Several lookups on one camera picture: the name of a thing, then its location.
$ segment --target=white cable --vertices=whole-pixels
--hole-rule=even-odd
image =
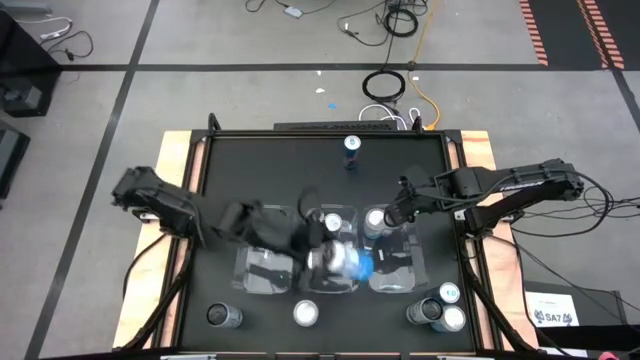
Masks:
[[[380,105],[380,104],[371,104],[371,105],[367,105],[365,106],[362,110],[360,110],[360,114],[358,114],[358,121],[362,121],[362,114],[364,114],[365,111],[367,111],[368,109],[371,109],[373,107],[379,107],[384,109],[384,111],[387,112],[387,114],[389,114],[389,116],[395,116],[391,110],[389,110],[386,106]]]
[[[400,120],[400,123],[402,123],[402,126],[404,126],[405,130],[409,130],[409,128],[407,127],[407,122],[404,121],[404,119],[401,116],[397,116],[397,115],[391,115],[391,116],[385,116],[382,119],[380,119],[380,121],[382,120],[388,120],[388,119],[393,119],[393,120]]]
[[[69,31],[71,29],[71,24],[73,24],[73,20],[71,20],[68,17],[57,17],[57,18],[50,18],[50,19],[43,19],[43,20],[35,20],[35,21],[26,21],[26,20],[16,20],[17,23],[20,24],[43,24],[43,23],[47,23],[47,22],[51,22],[51,21],[58,21],[58,20],[66,20],[67,21],[67,26],[60,29],[60,30],[56,30],[47,34],[40,34],[40,39],[42,40],[48,40],[48,39],[55,39],[58,38],[60,36],[62,36],[63,34],[65,34],[67,31]]]
[[[379,107],[381,109],[383,109],[384,111],[387,112],[387,116],[383,117],[382,119],[380,119],[380,121],[382,120],[388,120],[388,119],[393,119],[393,120],[400,120],[400,122],[402,123],[402,126],[404,126],[405,130],[409,130],[409,127],[407,126],[407,121],[402,117],[402,116],[398,116],[398,115],[394,115],[391,110],[389,110],[389,108],[387,108],[384,105],[380,105],[380,104],[371,104],[371,105],[367,105],[365,106],[362,110],[360,110],[360,114],[358,114],[358,121],[362,121],[362,114],[364,114],[365,111],[367,111],[368,109],[374,108],[374,107]],[[420,116],[420,110],[416,109],[416,108],[411,108],[411,110],[415,110],[418,112],[418,116]],[[413,117],[411,114],[411,110],[409,110],[409,116],[411,117],[411,124],[413,125]]]
[[[69,19],[68,17],[64,17],[64,16],[60,16],[60,17],[57,17],[57,18],[43,19],[43,20],[35,20],[35,21],[16,20],[16,22],[20,23],[20,24],[42,24],[42,23],[51,22],[51,21],[58,21],[58,20],[67,20],[67,22],[73,22],[71,19]]]

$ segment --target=label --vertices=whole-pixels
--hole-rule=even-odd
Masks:
[[[527,188],[527,187],[538,186],[538,185],[542,185],[542,184],[544,184],[544,181],[538,181],[538,182],[534,182],[534,183],[530,183],[530,184],[509,185],[509,186],[501,187],[500,190],[498,190],[498,191],[517,190],[517,189],[523,189],[523,188]]]

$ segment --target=white sign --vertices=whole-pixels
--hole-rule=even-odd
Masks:
[[[578,314],[571,295],[546,294],[527,291],[529,316],[536,327],[579,326]],[[556,349],[542,348],[549,354],[560,353]],[[563,349],[573,356],[587,357],[586,350]]]

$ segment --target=blue can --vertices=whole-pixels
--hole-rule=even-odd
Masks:
[[[358,151],[360,150],[362,142],[360,138],[355,135],[349,135],[344,139],[345,157],[344,168],[347,170],[355,169],[358,160]]]

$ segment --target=blue object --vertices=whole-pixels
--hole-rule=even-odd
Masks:
[[[360,258],[360,266],[356,280],[367,281],[373,275],[373,257],[367,251],[358,251],[358,256]]]

